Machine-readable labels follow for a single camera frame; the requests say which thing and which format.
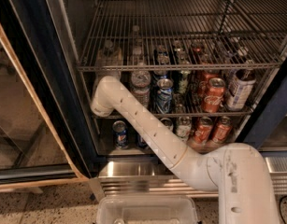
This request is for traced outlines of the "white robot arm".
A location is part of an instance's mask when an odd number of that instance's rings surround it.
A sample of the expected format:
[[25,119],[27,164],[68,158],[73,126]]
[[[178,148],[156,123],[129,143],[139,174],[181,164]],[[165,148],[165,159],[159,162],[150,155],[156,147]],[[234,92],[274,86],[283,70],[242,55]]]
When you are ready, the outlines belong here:
[[118,111],[162,163],[188,186],[219,193],[219,224],[280,224],[265,160],[253,147],[232,143],[202,155],[183,143],[120,82],[122,52],[99,50],[99,80],[91,110],[99,117]]

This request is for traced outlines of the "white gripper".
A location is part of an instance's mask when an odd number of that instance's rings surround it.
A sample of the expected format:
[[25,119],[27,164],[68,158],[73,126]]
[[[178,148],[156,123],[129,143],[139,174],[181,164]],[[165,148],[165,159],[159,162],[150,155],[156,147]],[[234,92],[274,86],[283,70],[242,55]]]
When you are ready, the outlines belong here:
[[114,52],[114,59],[105,59],[103,50],[98,50],[96,56],[95,67],[97,71],[95,76],[97,80],[100,80],[105,76],[113,76],[117,79],[121,78],[121,71],[118,66],[122,65],[122,49],[117,47]]

